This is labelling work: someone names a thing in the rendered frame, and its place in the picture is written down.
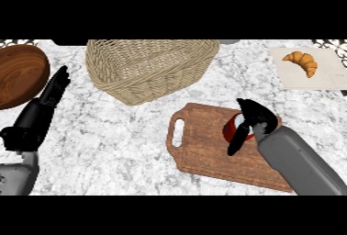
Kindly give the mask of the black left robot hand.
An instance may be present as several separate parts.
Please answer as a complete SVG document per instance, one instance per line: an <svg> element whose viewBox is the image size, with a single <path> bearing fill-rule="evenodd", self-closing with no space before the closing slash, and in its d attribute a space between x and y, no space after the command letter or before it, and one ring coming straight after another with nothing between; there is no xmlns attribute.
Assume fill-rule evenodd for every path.
<svg viewBox="0 0 347 235"><path fill-rule="evenodd" d="M66 66L57 69L42 89L41 96L28 102L13 126L0 130L7 151L36 151L41 146L54 109L70 82L66 70Z"/></svg>

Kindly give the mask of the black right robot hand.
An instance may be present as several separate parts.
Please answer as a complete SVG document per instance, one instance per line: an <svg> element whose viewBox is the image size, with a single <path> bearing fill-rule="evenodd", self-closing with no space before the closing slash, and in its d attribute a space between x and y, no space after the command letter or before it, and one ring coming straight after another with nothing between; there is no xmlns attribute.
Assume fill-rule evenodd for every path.
<svg viewBox="0 0 347 235"><path fill-rule="evenodd" d="M255 140L261 140L277 127L277 118L271 110L251 99L237 99L243 121L228 142L227 155L231 156L240 149L249 130L253 131Z"/></svg>

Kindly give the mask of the brown wooden cutting board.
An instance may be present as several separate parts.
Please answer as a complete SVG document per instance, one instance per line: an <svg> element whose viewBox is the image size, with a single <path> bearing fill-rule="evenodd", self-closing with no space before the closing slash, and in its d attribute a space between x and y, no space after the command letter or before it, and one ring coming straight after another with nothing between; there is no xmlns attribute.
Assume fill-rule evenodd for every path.
<svg viewBox="0 0 347 235"><path fill-rule="evenodd" d="M187 103L172 114L165 145L175 167L184 173L290 192L256 151L255 139L245 141L233 156L227 155L222 126L237 113L236 109Z"/></svg>

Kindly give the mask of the beige wicker basket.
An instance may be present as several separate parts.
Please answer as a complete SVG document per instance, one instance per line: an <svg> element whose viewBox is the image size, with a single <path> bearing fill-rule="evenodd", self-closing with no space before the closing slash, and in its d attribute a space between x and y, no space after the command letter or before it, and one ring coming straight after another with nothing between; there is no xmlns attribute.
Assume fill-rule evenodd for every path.
<svg viewBox="0 0 347 235"><path fill-rule="evenodd" d="M91 82L125 105L140 105L200 80L218 50L215 39L90 39Z"/></svg>

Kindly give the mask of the brown wooden bowl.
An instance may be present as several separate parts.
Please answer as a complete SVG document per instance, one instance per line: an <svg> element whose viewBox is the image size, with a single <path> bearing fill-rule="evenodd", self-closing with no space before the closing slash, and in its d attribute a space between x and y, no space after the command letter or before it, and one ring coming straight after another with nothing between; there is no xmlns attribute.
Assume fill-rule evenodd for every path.
<svg viewBox="0 0 347 235"><path fill-rule="evenodd" d="M0 49L0 110L35 97L48 75L48 60L38 47L13 45Z"/></svg>

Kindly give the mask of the golden croissant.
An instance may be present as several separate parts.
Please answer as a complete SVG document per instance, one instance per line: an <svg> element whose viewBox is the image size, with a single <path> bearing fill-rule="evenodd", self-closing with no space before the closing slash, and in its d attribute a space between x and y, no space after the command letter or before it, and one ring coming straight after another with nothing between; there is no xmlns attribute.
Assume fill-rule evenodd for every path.
<svg viewBox="0 0 347 235"><path fill-rule="evenodd" d="M317 71L317 63L308 53L293 51L283 58L283 61L295 63L305 72L305 77L310 78Z"/></svg>

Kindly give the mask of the black patterned trivet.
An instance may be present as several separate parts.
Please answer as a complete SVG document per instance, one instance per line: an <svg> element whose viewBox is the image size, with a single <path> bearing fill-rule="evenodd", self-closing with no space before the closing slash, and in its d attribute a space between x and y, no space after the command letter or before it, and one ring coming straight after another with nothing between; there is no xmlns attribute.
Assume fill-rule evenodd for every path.
<svg viewBox="0 0 347 235"><path fill-rule="evenodd" d="M347 60L347 39L313 39L313 45L332 49L342 60Z"/></svg>
<svg viewBox="0 0 347 235"><path fill-rule="evenodd" d="M38 39L0 39L0 49L13 45L36 46L38 42Z"/></svg>

